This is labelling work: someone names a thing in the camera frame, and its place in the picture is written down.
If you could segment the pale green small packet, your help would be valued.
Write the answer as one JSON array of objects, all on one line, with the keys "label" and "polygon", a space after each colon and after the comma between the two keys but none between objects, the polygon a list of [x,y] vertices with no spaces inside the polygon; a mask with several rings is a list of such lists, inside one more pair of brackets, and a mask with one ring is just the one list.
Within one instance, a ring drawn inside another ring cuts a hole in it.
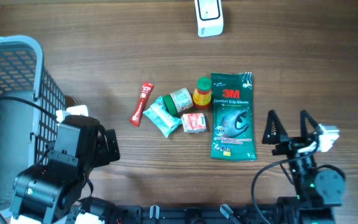
[{"label": "pale green small packet", "polygon": [[181,125],[181,119],[172,116],[167,111],[167,107],[161,96],[143,112],[143,115],[146,115],[166,138]]}]

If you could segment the small jar green lid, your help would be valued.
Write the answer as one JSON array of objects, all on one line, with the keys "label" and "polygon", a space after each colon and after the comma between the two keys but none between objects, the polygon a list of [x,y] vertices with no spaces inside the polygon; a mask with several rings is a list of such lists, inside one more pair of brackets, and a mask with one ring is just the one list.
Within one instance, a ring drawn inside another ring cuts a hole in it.
[{"label": "small jar green lid", "polygon": [[181,113],[193,106],[193,99],[187,88],[182,88],[165,95],[163,102],[171,115]]}]

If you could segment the green 3M gloves packet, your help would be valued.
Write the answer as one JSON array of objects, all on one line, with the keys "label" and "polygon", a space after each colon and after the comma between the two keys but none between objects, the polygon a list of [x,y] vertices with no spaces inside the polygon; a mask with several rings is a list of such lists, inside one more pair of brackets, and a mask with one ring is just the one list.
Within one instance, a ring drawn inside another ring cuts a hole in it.
[{"label": "green 3M gloves packet", "polygon": [[212,73],[211,158],[256,160],[252,73]]}]

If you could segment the chilli sauce bottle green cap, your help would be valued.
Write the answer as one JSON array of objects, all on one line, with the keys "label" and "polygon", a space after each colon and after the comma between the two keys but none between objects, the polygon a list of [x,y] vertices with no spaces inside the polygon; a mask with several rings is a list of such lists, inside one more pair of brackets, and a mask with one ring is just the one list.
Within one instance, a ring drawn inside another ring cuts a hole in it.
[{"label": "chilli sauce bottle green cap", "polygon": [[210,78],[201,77],[197,81],[192,98],[193,98],[194,106],[197,109],[203,110],[209,107],[212,99]]}]

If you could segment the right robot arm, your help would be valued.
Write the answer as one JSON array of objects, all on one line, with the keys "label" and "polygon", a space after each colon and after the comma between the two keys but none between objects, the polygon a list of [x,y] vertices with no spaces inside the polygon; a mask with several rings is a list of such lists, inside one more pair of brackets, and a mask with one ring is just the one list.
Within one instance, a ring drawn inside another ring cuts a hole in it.
[{"label": "right robot arm", "polygon": [[340,130],[317,123],[307,111],[300,112],[298,137],[290,137],[276,112],[268,112],[263,144],[275,146],[274,156],[286,156],[294,197],[277,199],[275,223],[334,223],[333,208],[342,205],[346,176],[333,165],[317,165],[314,155],[328,152],[339,139]]}]

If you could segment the red small packet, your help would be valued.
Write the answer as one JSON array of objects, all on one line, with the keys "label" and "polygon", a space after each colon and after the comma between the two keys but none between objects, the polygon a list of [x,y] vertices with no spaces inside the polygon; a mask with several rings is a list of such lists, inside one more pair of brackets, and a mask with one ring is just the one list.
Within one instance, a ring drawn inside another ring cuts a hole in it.
[{"label": "red small packet", "polygon": [[130,122],[138,127],[140,124],[140,120],[142,117],[142,112],[144,110],[144,106],[149,98],[149,95],[153,89],[154,85],[149,83],[149,82],[143,82],[142,88],[141,88],[141,92],[140,92],[140,96],[139,96],[139,100],[137,102],[137,106],[135,108],[135,111],[133,112],[131,118],[130,118]]}]

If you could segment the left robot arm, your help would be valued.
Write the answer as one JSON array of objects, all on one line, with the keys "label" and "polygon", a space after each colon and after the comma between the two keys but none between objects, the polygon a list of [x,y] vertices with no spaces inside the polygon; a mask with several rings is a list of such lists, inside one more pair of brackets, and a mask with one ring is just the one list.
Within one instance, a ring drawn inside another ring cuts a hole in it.
[{"label": "left robot arm", "polygon": [[46,153],[46,164],[38,161],[14,180],[13,220],[27,217],[54,223],[62,219],[80,199],[90,172],[120,159],[115,130],[80,115],[68,115],[60,123]]}]

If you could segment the red white small carton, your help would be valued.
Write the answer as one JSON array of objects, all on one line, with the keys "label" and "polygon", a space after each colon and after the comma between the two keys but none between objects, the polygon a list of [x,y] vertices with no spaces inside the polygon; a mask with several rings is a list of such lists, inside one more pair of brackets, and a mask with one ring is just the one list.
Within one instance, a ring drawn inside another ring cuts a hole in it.
[{"label": "red white small carton", "polygon": [[200,133],[207,130],[203,113],[187,113],[181,116],[185,133]]}]

